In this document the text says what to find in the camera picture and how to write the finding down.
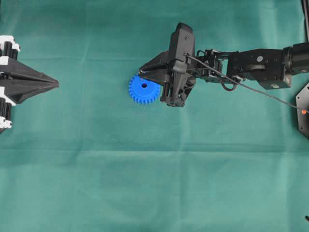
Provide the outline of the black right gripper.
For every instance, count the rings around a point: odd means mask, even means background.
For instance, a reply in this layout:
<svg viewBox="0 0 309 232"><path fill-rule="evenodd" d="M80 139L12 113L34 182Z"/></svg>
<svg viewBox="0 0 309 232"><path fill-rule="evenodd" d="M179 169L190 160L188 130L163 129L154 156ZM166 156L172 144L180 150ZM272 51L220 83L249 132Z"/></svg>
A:
<svg viewBox="0 0 309 232"><path fill-rule="evenodd" d="M184 52L184 61L175 60L169 64L169 51L161 52L139 68L144 71L140 73L141 78L163 85L160 101L169 107L184 107L195 86L195 78L187 72L188 55Z"/></svg>

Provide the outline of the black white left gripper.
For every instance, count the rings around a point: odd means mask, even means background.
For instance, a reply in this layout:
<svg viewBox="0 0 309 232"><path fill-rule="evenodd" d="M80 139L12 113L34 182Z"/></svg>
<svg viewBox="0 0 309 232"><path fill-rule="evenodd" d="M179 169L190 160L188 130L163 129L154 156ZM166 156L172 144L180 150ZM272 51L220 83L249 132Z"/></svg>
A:
<svg viewBox="0 0 309 232"><path fill-rule="evenodd" d="M0 131L12 127L12 107L26 99L59 87L52 77L17 61L20 45L13 35L0 36ZM9 84L13 78L47 82L35 85Z"/></svg>

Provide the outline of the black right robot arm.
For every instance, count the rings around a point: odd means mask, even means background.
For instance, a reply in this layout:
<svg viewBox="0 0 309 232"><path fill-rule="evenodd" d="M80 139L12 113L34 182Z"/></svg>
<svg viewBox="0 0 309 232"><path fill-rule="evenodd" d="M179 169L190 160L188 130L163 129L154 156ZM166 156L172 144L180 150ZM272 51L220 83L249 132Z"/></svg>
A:
<svg viewBox="0 0 309 232"><path fill-rule="evenodd" d="M213 49L184 52L183 61L162 52L139 69L143 79L163 87L160 100L170 107L184 107L196 80L218 83L233 91L243 81L256 81L264 89L290 88L292 76L309 71L309 44L284 49L221 52Z"/></svg>

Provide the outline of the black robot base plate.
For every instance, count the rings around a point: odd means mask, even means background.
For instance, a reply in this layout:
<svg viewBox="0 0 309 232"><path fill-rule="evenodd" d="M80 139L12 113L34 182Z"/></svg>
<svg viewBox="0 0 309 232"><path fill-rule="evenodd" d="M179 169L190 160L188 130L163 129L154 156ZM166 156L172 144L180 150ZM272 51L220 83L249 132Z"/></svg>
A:
<svg viewBox="0 0 309 232"><path fill-rule="evenodd" d="M307 83L295 97L298 129L307 139L309 138L309 84Z"/></svg>

